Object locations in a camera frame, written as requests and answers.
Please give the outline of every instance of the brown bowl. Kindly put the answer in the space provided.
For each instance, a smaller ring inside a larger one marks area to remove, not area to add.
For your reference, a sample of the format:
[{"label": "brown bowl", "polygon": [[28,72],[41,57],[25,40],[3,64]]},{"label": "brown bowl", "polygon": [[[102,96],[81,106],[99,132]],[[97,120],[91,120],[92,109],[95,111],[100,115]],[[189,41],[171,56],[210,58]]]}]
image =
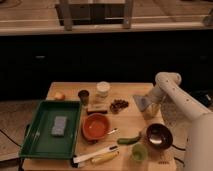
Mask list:
[{"label": "brown bowl", "polygon": [[87,116],[82,124],[82,132],[88,141],[103,139],[110,129],[108,118],[100,113]]},{"label": "brown bowl", "polygon": [[173,143],[172,133],[162,124],[151,124],[146,130],[146,136],[150,146],[155,149],[165,150]]}]

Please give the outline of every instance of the cucumber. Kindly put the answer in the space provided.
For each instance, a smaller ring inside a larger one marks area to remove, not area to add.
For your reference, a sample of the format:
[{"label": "cucumber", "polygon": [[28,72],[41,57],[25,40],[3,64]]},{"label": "cucumber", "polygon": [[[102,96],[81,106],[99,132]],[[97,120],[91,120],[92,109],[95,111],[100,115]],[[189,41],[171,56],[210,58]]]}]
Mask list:
[{"label": "cucumber", "polygon": [[119,138],[117,140],[118,144],[124,144],[124,145],[130,145],[138,142],[141,139],[141,136],[138,135],[137,137],[134,138]]}]

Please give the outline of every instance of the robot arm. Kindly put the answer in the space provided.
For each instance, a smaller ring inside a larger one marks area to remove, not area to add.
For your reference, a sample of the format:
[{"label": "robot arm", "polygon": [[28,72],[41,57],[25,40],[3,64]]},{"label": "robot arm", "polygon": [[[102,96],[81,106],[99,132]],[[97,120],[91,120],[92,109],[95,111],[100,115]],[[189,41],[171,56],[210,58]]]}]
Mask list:
[{"label": "robot arm", "polygon": [[213,170],[213,113],[178,85],[181,76],[161,72],[156,75],[156,85],[142,99],[144,110],[152,104],[160,104],[168,95],[192,122],[188,133],[184,171]]},{"label": "robot arm", "polygon": [[156,75],[155,81],[156,86],[148,94],[153,103],[161,102],[164,96],[168,95],[190,121],[211,112],[178,86],[181,83],[179,74],[160,72]]}]

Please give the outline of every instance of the gray sponge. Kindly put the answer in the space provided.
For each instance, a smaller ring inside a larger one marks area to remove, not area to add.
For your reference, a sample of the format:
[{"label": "gray sponge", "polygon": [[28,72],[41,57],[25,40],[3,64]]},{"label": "gray sponge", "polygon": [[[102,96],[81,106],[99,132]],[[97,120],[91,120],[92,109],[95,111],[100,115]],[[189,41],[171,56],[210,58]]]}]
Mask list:
[{"label": "gray sponge", "polygon": [[56,116],[54,125],[52,127],[51,135],[53,136],[64,136],[64,131],[67,124],[66,116]]}]

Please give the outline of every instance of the plastic tray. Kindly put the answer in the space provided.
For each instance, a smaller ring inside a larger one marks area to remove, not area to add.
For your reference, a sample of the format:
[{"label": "plastic tray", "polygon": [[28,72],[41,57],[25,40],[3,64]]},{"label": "plastic tray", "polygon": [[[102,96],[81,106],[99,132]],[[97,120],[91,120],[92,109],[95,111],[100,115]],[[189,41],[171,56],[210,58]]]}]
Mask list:
[{"label": "plastic tray", "polygon": [[[71,159],[75,152],[81,105],[77,101],[42,101],[19,153],[22,158]],[[63,137],[51,135],[56,116],[66,116]]]}]

